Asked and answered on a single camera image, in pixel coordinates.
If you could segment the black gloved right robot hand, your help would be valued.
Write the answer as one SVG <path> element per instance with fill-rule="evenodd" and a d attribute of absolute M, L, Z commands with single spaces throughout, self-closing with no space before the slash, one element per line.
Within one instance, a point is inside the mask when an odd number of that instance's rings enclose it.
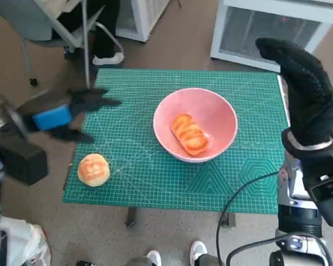
<path fill-rule="evenodd" d="M 290 128 L 297 142 L 310 146 L 327 142 L 333 130 L 333 87 L 321 61 L 285 40 L 259 38 L 260 55 L 280 65 L 286 81 Z"/>

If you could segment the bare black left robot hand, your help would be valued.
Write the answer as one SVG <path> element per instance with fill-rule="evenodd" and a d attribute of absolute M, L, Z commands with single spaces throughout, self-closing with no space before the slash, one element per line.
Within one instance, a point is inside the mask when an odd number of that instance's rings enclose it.
<path fill-rule="evenodd" d="M 69 124 L 81 113 L 122 103 L 105 97 L 107 92 L 100 88 L 52 89 L 28 100 L 17 112 L 29 132 L 44 131 L 62 141 L 92 143 L 93 137 L 71 128 Z"/>

